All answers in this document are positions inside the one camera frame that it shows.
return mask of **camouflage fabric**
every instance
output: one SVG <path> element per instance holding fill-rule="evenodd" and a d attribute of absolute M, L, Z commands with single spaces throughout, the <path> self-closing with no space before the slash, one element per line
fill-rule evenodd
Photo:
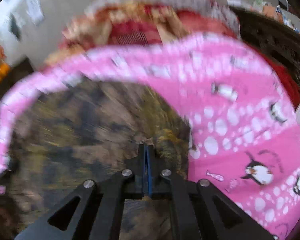
<path fill-rule="evenodd" d="M 86 179 L 103 181 L 124 169 L 142 141 L 154 143 L 168 166 L 186 177 L 189 131 L 160 96 L 137 84 L 84 78 L 67 91 L 42 95 L 19 118 L 10 146 L 20 160 L 8 196 L 1 196 L 16 204 L 8 208 L 10 234 Z M 125 202 L 120 239 L 166 239 L 169 230 L 166 201 Z"/>

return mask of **triangular cutout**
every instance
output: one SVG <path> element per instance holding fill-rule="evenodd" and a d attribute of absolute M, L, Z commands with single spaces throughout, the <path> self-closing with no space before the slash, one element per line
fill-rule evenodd
<path fill-rule="evenodd" d="M 74 197 L 71 201 L 54 213 L 48 219 L 48 223 L 56 228 L 59 228 L 61 231 L 66 231 L 79 202 L 80 197 Z"/>
<path fill-rule="evenodd" d="M 225 228 L 230 229 L 242 223 L 242 218 L 218 196 L 213 197 L 213 202 Z"/>

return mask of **metal bolt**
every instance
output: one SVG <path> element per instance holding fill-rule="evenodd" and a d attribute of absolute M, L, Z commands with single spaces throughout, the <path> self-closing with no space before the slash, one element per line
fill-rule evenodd
<path fill-rule="evenodd" d="M 132 174 L 132 170 L 129 170 L 129 169 L 125 169 L 122 171 L 122 175 L 125 176 L 125 177 L 128 177 Z"/>
<path fill-rule="evenodd" d="M 208 181 L 207 179 L 200 179 L 199 183 L 200 183 L 201 187 L 207 187 L 210 185 L 210 181 Z"/>
<path fill-rule="evenodd" d="M 163 176 L 167 177 L 167 176 L 170 176 L 170 175 L 171 175 L 171 171 L 168 170 L 168 169 L 166 169 L 166 170 L 161 171 L 161 174 L 162 174 Z"/>
<path fill-rule="evenodd" d="M 94 185 L 94 182 L 93 182 L 92 180 L 90 180 L 90 179 L 86 180 L 86 181 L 83 183 L 83 186 L 84 186 L 85 188 L 90 188 L 90 187 L 92 187 L 93 185 Z"/>

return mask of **pink blanket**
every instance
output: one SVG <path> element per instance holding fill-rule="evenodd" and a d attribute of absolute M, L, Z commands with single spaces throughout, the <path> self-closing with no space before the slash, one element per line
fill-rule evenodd
<path fill-rule="evenodd" d="M 39 96 L 92 80 L 149 85 L 189 120 L 189 179 L 209 179 L 271 234 L 300 217 L 300 127 L 270 66 L 231 38 L 197 34 L 164 46 L 106 47 L 18 82 L 0 102 L 0 172 L 14 122 Z"/>

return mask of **brown patterned cloth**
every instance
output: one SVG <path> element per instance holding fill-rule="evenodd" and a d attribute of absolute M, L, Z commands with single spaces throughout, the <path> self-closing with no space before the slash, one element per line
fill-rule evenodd
<path fill-rule="evenodd" d="M 15 125 L 10 154 L 20 168 L 8 196 L 0 196 L 11 202 L 9 215 L 1 215 L 9 230 L 1 223 L 1 231 L 24 229 L 86 179 L 109 179 L 137 155 L 141 141 L 153 142 L 168 166 L 186 177 L 189 131 L 162 98 L 137 84 L 85 78 L 42 95 Z M 169 229 L 166 201 L 126 201 L 120 239 L 159 239 Z"/>

